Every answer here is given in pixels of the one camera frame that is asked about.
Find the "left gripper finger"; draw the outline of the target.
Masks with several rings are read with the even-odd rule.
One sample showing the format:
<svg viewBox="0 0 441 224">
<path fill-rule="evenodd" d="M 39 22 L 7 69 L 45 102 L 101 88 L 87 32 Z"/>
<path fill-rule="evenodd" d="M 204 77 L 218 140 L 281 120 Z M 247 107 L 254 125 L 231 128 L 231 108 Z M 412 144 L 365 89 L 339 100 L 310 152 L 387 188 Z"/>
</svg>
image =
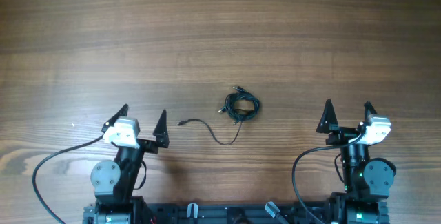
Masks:
<svg viewBox="0 0 441 224">
<path fill-rule="evenodd" d="M 116 123 L 117 119 L 121 116 L 127 116 L 129 110 L 129 105 L 125 104 L 115 115 L 113 115 L 111 118 L 109 118 L 101 128 L 102 132 L 106 132 L 109 127 L 114 127 L 114 124 Z"/>
<path fill-rule="evenodd" d="M 161 116 L 152 133 L 156 138 L 156 143 L 159 147 L 168 148 L 170 139 L 167 130 L 167 111 L 163 110 Z"/>
</svg>

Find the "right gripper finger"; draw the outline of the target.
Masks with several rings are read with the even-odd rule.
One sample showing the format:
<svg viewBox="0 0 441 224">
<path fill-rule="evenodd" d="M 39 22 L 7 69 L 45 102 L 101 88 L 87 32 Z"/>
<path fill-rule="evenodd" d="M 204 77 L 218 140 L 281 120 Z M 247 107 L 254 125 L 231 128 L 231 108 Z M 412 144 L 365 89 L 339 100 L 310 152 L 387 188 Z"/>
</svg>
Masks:
<svg viewBox="0 0 441 224">
<path fill-rule="evenodd" d="M 365 108 L 365 122 L 366 123 L 370 123 L 370 118 L 372 116 L 377 115 L 378 113 L 376 112 L 375 108 L 372 106 L 370 101 L 367 101 L 364 104 L 364 108 Z"/>
<path fill-rule="evenodd" d="M 328 134 L 338 131 L 338 120 L 331 99 L 327 99 L 325 107 L 316 128 L 317 133 Z"/>
</svg>

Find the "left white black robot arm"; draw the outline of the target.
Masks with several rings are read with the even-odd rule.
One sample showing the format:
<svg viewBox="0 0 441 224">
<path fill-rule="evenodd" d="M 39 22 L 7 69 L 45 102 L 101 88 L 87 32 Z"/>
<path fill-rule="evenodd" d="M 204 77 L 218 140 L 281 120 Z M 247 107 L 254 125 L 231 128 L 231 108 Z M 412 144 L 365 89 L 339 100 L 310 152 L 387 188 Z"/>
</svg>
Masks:
<svg viewBox="0 0 441 224">
<path fill-rule="evenodd" d="M 152 224 L 156 215 L 147 206 L 142 196 L 133 196 L 134 190 L 143 187 L 145 180 L 136 186 L 141 168 L 146 168 L 143 157 L 146 153 L 157 154 L 161 148 L 169 147 L 167 112 L 162 111 L 151 139 L 139 137 L 139 122 L 127 115 L 125 104 L 102 127 L 103 140 L 114 145 L 118 151 L 112 160 L 97 163 L 91 171 L 95 204 L 85 207 L 83 224 L 127 223 Z"/>
</svg>

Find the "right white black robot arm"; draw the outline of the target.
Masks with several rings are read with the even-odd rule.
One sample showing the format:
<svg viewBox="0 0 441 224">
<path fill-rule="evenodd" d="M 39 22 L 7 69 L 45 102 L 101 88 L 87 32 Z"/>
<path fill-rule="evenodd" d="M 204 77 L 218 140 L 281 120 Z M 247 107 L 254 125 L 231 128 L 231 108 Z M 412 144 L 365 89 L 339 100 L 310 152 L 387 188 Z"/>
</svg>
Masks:
<svg viewBox="0 0 441 224">
<path fill-rule="evenodd" d="M 372 159 L 369 148 L 391 131 L 388 117 L 379 115 L 370 102 L 365 119 L 356 128 L 338 124 L 331 100 L 326 100 L 317 133 L 327 134 L 328 148 L 340 150 L 345 191 L 334 192 L 324 204 L 324 223 L 389 223 L 386 199 L 394 182 L 396 166 L 383 158 Z"/>
</svg>

